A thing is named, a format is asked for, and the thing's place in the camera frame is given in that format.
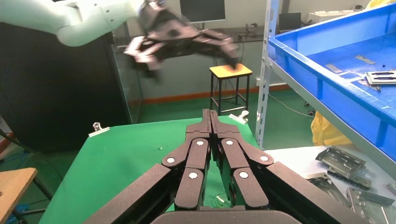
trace blue storage bin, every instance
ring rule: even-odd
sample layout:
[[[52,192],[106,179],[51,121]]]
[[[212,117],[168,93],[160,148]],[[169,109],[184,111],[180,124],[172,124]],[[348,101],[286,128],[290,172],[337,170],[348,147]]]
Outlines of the blue storage bin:
[[[276,35],[269,43],[272,60],[396,161],[396,85],[377,91],[364,80],[368,71],[396,70],[396,4]]]

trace black cabinet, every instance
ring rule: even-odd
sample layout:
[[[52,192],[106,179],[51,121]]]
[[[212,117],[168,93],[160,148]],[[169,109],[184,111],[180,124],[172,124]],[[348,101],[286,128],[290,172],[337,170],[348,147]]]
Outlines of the black cabinet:
[[[111,33],[81,47],[4,23],[0,33],[0,114],[23,144],[79,150],[94,122],[131,123]]]

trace white robotic arm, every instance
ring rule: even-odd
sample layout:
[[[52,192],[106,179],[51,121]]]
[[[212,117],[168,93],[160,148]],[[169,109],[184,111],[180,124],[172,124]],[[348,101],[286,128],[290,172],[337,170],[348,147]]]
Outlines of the white robotic arm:
[[[0,22],[55,34],[81,46],[137,17],[145,0],[0,0]]]
[[[0,0],[0,22],[55,34],[67,46],[81,46],[137,17],[144,36],[124,51],[144,70],[160,69],[163,60],[191,54],[221,57],[236,68],[232,38],[196,30],[166,7],[163,0]]]

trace wooden stool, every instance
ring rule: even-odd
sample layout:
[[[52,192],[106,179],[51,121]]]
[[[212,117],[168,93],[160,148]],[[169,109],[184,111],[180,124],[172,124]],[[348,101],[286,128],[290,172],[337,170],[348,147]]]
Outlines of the wooden stool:
[[[40,183],[36,174],[37,170],[35,168],[0,172],[0,224],[5,223],[11,213],[19,220],[19,223],[25,224],[27,222],[23,216],[45,212],[45,209],[25,212],[15,210],[18,201],[32,182],[49,200],[52,199],[52,194]]]
[[[236,110],[245,109],[248,110],[249,107],[249,81],[250,75],[253,73],[250,69],[246,68],[243,64],[238,64],[237,69],[233,70],[231,67],[227,65],[211,67],[210,71],[212,73],[211,79],[211,104],[210,109],[212,109],[212,104],[215,103],[217,106],[218,112],[217,114],[220,116],[221,113],[231,112]],[[219,98],[215,99],[213,97],[213,78],[216,77],[219,81]],[[247,77],[247,86],[246,86],[246,99],[239,93],[239,78]],[[236,78],[236,94],[235,96],[221,98],[221,84],[223,80]],[[245,106],[237,107],[229,110],[222,111],[221,110],[221,101],[224,99],[233,99],[235,98],[235,105],[238,104],[238,98],[241,98],[245,102]]]

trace green table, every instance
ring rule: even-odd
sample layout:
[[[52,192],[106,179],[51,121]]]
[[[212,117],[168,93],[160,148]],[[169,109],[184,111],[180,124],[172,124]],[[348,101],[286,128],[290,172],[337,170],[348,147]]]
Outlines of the green table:
[[[226,116],[219,119],[237,125],[245,141],[257,146],[248,125]],[[88,138],[40,223],[82,223],[155,163],[161,163],[166,154],[184,142],[186,126],[201,120],[116,126]],[[229,206],[219,170],[213,161],[208,172],[205,205]]]

